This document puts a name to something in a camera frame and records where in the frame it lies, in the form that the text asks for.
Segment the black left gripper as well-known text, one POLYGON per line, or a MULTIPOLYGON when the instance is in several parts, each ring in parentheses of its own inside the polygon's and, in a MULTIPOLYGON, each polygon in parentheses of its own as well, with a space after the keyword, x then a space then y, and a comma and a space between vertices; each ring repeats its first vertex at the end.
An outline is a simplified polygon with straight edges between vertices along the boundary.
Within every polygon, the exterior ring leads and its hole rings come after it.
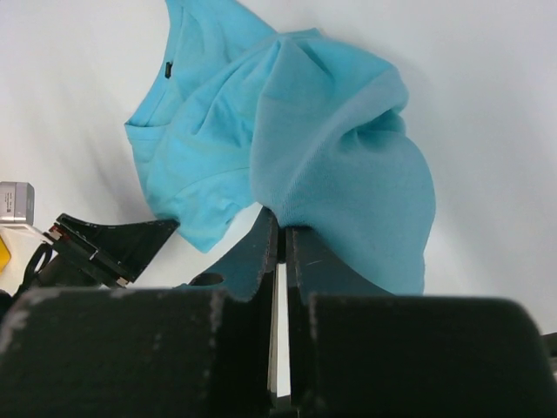
POLYGON ((61 214, 24 270, 17 296, 39 287, 126 287, 178 228, 174 219, 99 225, 61 214))

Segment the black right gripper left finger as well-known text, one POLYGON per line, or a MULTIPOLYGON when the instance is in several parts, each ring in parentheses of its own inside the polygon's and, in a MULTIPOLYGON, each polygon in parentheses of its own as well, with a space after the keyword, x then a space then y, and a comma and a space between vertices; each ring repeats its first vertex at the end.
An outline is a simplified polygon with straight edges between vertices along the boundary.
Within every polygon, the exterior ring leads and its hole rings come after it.
POLYGON ((279 227, 263 208, 252 229, 190 282, 223 298, 216 339, 219 401, 268 401, 279 227))

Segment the light blue t shirt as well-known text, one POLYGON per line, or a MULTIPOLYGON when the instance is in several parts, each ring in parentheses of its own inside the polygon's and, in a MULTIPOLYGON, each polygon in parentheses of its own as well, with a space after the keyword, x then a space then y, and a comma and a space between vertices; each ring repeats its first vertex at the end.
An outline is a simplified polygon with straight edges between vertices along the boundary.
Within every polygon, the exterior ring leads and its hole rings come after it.
POLYGON ((163 63, 124 127, 152 212, 208 252, 260 204, 373 284, 422 293, 435 195, 398 69, 316 29, 277 32, 235 1, 166 7, 163 63))

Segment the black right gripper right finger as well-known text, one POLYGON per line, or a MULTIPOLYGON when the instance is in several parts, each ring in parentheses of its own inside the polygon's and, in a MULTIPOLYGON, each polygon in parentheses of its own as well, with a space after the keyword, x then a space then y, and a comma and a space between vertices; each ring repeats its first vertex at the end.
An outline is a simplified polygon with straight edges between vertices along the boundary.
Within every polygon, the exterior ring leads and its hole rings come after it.
POLYGON ((309 228, 285 229, 291 402, 296 409, 361 409, 365 305, 389 292, 353 271, 309 228))

